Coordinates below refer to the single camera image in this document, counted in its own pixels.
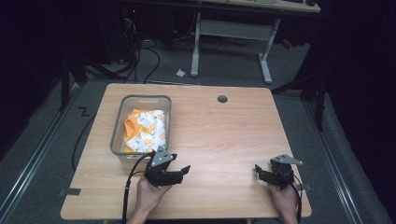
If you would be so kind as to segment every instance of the black cable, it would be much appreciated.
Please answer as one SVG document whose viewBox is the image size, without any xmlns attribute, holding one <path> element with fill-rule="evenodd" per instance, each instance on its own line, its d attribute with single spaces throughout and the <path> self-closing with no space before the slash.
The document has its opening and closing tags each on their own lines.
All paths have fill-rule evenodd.
<svg viewBox="0 0 396 224">
<path fill-rule="evenodd" d="M 132 174 L 132 176 L 134 176 L 134 175 L 136 175 L 136 174 L 143 174 L 143 173 L 145 173 L 144 171 L 137 171 L 137 172 L 134 172 L 133 174 Z"/>
<path fill-rule="evenodd" d="M 75 144 L 75 147 L 73 149 L 73 154 L 72 154 L 72 168 L 73 168 L 73 172 L 76 172 L 76 165 L 75 165 L 75 156 L 76 156 L 76 150 L 77 150 L 77 146 L 79 141 L 81 140 L 82 135 L 84 134 L 85 130 L 88 128 L 88 125 L 93 121 L 93 119 L 96 117 L 96 113 L 92 116 L 92 118 L 88 121 L 88 123 L 85 125 L 84 129 L 81 131 L 81 133 L 79 134 L 78 140 Z"/>
<path fill-rule="evenodd" d="M 155 54 L 157 55 L 157 57 L 158 57 L 158 62 L 157 62 L 157 65 L 155 65 L 154 69 L 153 69 L 150 73 L 148 73 L 148 75 L 146 75 L 146 78 L 145 78 L 145 80 L 143 81 L 143 84 L 146 84 L 146 82 L 147 82 L 149 76 L 151 76 L 151 74 L 152 74 L 152 73 L 158 68 L 158 66 L 160 65 L 160 55 L 159 55 L 157 52 L 155 52 L 154 50 L 152 50 L 152 49 L 146 49 L 146 50 L 149 50 L 149 51 L 155 53 Z"/>
<path fill-rule="evenodd" d="M 125 184 L 125 191 L 124 191 L 124 199 L 123 199 L 123 207 L 122 207 L 122 224 L 126 223 L 126 212 L 128 210 L 128 196 L 129 196 L 129 187 L 131 187 L 131 178 L 133 175 L 137 174 L 137 173 L 141 173 L 139 172 L 134 172 L 134 170 L 136 169 L 137 165 L 146 157 L 151 156 L 152 153 L 146 153 L 144 154 L 141 158 L 139 158 L 139 160 L 137 160 L 137 162 L 134 164 L 134 168 L 132 168 L 131 173 L 129 173 L 128 176 L 128 180 L 126 181 Z"/>
<path fill-rule="evenodd" d="M 214 48 L 207 48 L 207 47 L 204 47 L 203 46 L 203 44 L 201 44 L 200 43 L 200 48 L 202 48 L 202 49 L 209 49 L 209 50 L 213 50 L 213 49 L 218 49 L 218 48 L 220 48 L 221 46 L 222 46 L 222 44 L 223 44 L 223 38 L 221 38 L 221 37 L 213 37 L 213 36 L 211 36 L 212 38 L 210 38 L 210 37 L 206 37 L 206 40 L 210 40 L 210 39 L 214 39 L 215 41 L 212 41 L 212 43 L 214 43 L 214 42 L 216 42 L 216 40 L 217 39 L 219 39 L 219 43 L 218 43 L 218 45 L 217 46 L 215 46 Z"/>
<path fill-rule="evenodd" d="M 123 83 L 126 83 L 126 81 L 128 81 L 128 78 L 132 74 L 132 72 L 136 71 L 137 64 L 138 64 L 138 60 L 136 59 L 136 56 L 134 55 L 134 66 L 131 68 L 131 71 L 128 73 L 128 75 L 123 80 Z"/>
<path fill-rule="evenodd" d="M 134 55 L 134 51 L 136 50 L 136 49 L 138 49 L 138 48 L 140 48 L 140 45 L 141 45 L 141 41 L 140 41 L 140 39 L 141 39 L 141 36 L 142 36 L 142 32 L 141 31 L 137 31 L 137 33 L 135 33 L 134 34 L 134 38 L 133 39 L 135 39 L 136 41 L 135 42 L 133 42 L 131 45 L 130 45 L 130 47 L 128 48 L 128 52 L 127 52 L 127 56 L 126 56 L 126 58 L 128 58 L 128 59 L 130 59 L 130 61 L 128 62 L 128 64 L 125 66 L 125 67 L 123 67 L 123 68 L 121 68 L 120 70 L 117 70 L 117 71 L 109 71 L 108 69 L 106 69 L 106 68 L 104 68 L 102 65 L 100 65 L 100 64 L 96 64 L 96 63 L 93 63 L 92 61 L 89 61 L 88 59 L 85 59 L 85 58 L 82 58 L 81 60 L 85 63 L 85 64 L 88 64 L 88 65 L 90 65 L 91 67 L 93 67 L 96 71 L 98 71 L 99 73 L 97 73 L 97 72 L 94 72 L 94 71 L 92 71 L 91 69 L 89 69 L 89 68 L 85 68 L 85 70 L 86 70 L 86 72 L 87 73 L 90 73 L 90 74 L 92 74 L 92 75 L 95 75 L 95 76 L 102 76 L 102 75 L 105 75 L 105 76 L 108 76 L 108 77 L 111 77 L 111 78 L 114 78 L 114 79 L 123 79 L 124 80 L 124 83 L 126 82 L 126 79 L 125 79 L 125 77 L 121 77 L 121 76 L 119 76 L 119 74 L 122 74 L 122 73 L 124 73 L 124 72 L 127 72 L 128 70 L 130 70 L 131 69 L 131 71 L 133 71 L 134 69 L 135 69 L 135 67 L 137 66 L 137 62 L 136 62 L 136 60 L 135 60 L 135 55 Z"/>
<path fill-rule="evenodd" d="M 292 185 L 292 183 L 289 183 L 289 185 L 294 189 L 294 192 L 297 194 L 297 223 L 300 223 L 301 221 L 301 210 L 302 210 L 302 201 L 300 198 L 300 194 L 298 193 L 298 190 L 296 187 L 294 187 L 294 185 Z"/>
<path fill-rule="evenodd" d="M 301 184 L 300 179 L 296 175 L 294 177 L 297 179 L 297 181 L 298 181 L 298 183 L 300 185 L 300 201 L 299 201 L 300 204 L 299 204 L 299 206 L 297 208 L 297 221 L 298 221 L 298 223 L 300 223 L 301 212 L 302 212 L 301 210 L 302 210 L 302 207 L 303 207 L 303 202 L 302 202 L 302 199 L 303 199 L 303 185 Z"/>
<path fill-rule="evenodd" d="M 88 58 L 85 58 L 85 57 L 82 56 L 82 55 L 76 54 L 76 57 L 77 57 L 83 64 L 85 64 L 86 66 L 87 66 L 87 65 L 90 65 L 90 66 L 93 67 L 95 70 L 101 72 L 103 75 L 105 75 L 105 76 L 107 76 L 107 77 L 111 77 L 111 78 L 113 78 L 113 79 L 123 79 L 123 77 L 119 76 L 118 73 L 112 72 L 112 71 L 110 71 L 110 70 L 104 68 L 101 64 L 97 64 L 96 62 L 94 62 L 94 61 L 92 61 L 92 60 L 90 60 L 90 59 L 88 59 Z"/>
<path fill-rule="evenodd" d="M 139 63 L 140 62 L 140 55 L 142 55 L 141 53 L 140 53 L 140 50 L 142 49 L 142 45 L 140 45 L 140 47 L 139 47 L 139 51 L 138 51 L 138 55 L 137 55 L 137 62 Z M 136 65 L 136 68 L 134 69 L 134 84 L 137 84 L 137 65 Z"/>
<path fill-rule="evenodd" d="M 185 35 L 183 35 L 182 37 L 180 37 L 180 38 L 174 39 L 174 42 L 176 42 L 178 40 L 182 40 L 182 39 L 185 39 L 185 38 L 190 38 L 192 36 L 195 36 L 195 35 L 190 35 L 189 36 L 189 34 L 191 33 L 192 28 L 194 27 L 196 17 L 197 17 L 197 12 L 195 12 L 194 16 L 192 17 L 191 26 L 190 26 L 190 29 L 187 31 L 187 33 Z"/>
<path fill-rule="evenodd" d="M 173 43 L 175 45 L 178 45 L 178 46 L 181 46 L 181 47 L 189 47 L 189 46 L 192 46 L 192 45 L 195 44 L 194 39 L 189 41 L 189 39 L 192 38 L 192 37 L 194 37 L 194 35 L 187 36 L 187 37 L 185 37 L 183 39 L 175 40 Z M 186 41 L 186 42 L 188 41 L 188 44 L 180 44 L 179 42 L 181 42 L 181 41 Z"/>
<path fill-rule="evenodd" d="M 245 45 L 250 44 L 251 42 L 257 42 L 257 41 L 258 41 L 258 40 L 255 40 L 255 39 L 249 39 L 249 40 L 246 41 L 245 43 L 238 43 L 238 42 L 231 41 L 231 40 L 228 40 L 228 39 L 224 38 L 224 42 L 229 43 L 229 44 L 238 45 L 238 46 L 245 46 Z"/>
</svg>

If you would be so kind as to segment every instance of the wrist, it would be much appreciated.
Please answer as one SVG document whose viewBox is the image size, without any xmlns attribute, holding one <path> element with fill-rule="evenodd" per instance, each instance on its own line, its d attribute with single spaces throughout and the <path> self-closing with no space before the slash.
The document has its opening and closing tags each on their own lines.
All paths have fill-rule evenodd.
<svg viewBox="0 0 396 224">
<path fill-rule="evenodd" d="M 298 224 L 297 216 L 281 215 L 280 218 L 282 219 L 284 224 Z"/>
<path fill-rule="evenodd" d="M 134 209 L 128 218 L 127 224 L 144 224 L 148 219 L 149 211 Z"/>
</svg>

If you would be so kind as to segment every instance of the table top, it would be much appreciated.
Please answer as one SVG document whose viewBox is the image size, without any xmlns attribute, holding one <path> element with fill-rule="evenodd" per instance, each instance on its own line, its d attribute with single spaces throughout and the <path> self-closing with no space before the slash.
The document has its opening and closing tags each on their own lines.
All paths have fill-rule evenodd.
<svg viewBox="0 0 396 224">
<path fill-rule="evenodd" d="M 255 164 L 270 170 L 274 156 L 292 156 L 268 89 L 110 84 L 70 186 L 81 192 L 66 196 L 62 218 L 121 219 L 124 186 L 133 164 L 120 162 L 109 145 L 121 100 L 129 94 L 171 98 L 168 151 L 176 153 L 177 159 L 168 171 L 191 166 L 183 182 L 164 195 L 149 218 L 277 217 L 271 193 L 254 171 Z M 220 95 L 228 101 L 220 103 Z M 136 171 L 145 166 L 139 164 Z M 300 178 L 297 167 L 292 168 Z M 139 177 L 132 179 L 128 215 L 134 208 Z M 302 216 L 310 214 L 304 193 Z"/>
<path fill-rule="evenodd" d="M 237 5 L 244 7 L 262 7 L 262 8 L 272 8 L 279 10 L 289 10 L 289 11 L 298 11 L 298 12 L 320 12 L 320 7 L 318 4 L 310 7 L 305 2 L 303 3 L 293 3 L 282 0 L 274 0 L 274 3 L 264 4 L 258 3 L 253 0 L 201 0 L 202 2 L 207 3 L 219 3 L 219 4 L 227 4 L 227 5 Z"/>
</svg>

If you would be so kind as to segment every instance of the human hand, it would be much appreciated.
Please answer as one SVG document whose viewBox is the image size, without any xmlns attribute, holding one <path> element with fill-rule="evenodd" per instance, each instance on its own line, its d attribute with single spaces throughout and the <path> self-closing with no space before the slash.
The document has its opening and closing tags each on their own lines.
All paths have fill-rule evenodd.
<svg viewBox="0 0 396 224">
<path fill-rule="evenodd" d="M 142 175 L 137 182 L 136 191 L 136 205 L 134 211 L 128 218 L 128 224 L 142 224 L 145 223 L 149 214 L 158 206 L 163 195 L 172 188 L 170 186 L 163 186 L 156 188 L 152 186 L 149 181 Z"/>
<path fill-rule="evenodd" d="M 285 189 L 279 186 L 268 184 L 271 190 L 276 211 L 285 224 L 295 224 L 297 222 L 297 202 L 298 196 L 291 185 L 287 185 Z"/>
</svg>

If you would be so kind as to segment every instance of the floor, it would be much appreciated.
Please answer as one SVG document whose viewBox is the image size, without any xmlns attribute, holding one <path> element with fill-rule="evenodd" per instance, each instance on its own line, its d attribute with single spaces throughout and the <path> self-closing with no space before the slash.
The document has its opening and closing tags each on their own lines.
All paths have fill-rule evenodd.
<svg viewBox="0 0 396 224">
<path fill-rule="evenodd" d="M 172 48 L 147 40 L 140 51 L 136 73 L 131 73 L 127 83 L 142 83 L 147 77 L 147 83 L 156 84 L 263 87 L 272 90 L 294 79 L 309 51 L 309 45 L 293 49 L 273 45 L 268 58 L 273 83 L 268 85 L 263 81 L 257 54 L 233 50 L 235 43 L 243 43 L 240 41 L 232 39 L 227 44 L 204 42 L 200 74 L 190 77 L 190 38 L 176 42 Z M 249 43 L 253 49 L 255 44 L 260 43 Z M 123 64 L 105 66 L 117 70 Z M 177 76 L 179 69 L 186 72 L 184 77 Z M 106 85 L 112 82 L 120 80 L 89 74 L 86 84 L 71 85 L 71 103 L 61 112 L 61 86 L 55 86 L 0 163 L 1 223 L 118 223 L 117 220 L 64 220 L 60 217 L 64 201 L 62 191 L 70 185 L 73 164 L 78 165 L 91 128 L 91 118 L 97 111 Z M 274 95 L 274 98 L 293 154 L 304 161 L 299 171 L 309 186 L 307 195 L 313 213 L 303 218 L 302 223 L 391 223 L 345 139 L 331 99 L 326 98 L 324 131 L 320 132 L 313 122 L 315 102 L 302 102 L 299 91 L 285 91 Z M 172 223 L 198 221 L 209 223 L 209 220 Z M 278 220 L 259 218 L 254 223 L 278 223 Z"/>
</svg>

